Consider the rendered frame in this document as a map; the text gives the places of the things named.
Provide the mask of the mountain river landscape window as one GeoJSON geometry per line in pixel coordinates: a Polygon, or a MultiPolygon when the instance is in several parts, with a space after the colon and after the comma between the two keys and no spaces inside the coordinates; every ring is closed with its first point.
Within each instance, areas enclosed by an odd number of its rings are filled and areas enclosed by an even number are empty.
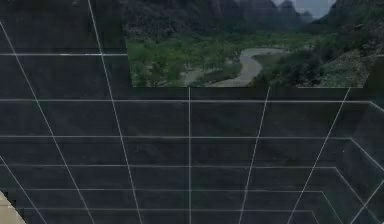
{"type": "Polygon", "coordinates": [[[361,87],[384,0],[121,0],[137,87],[361,87]]]}

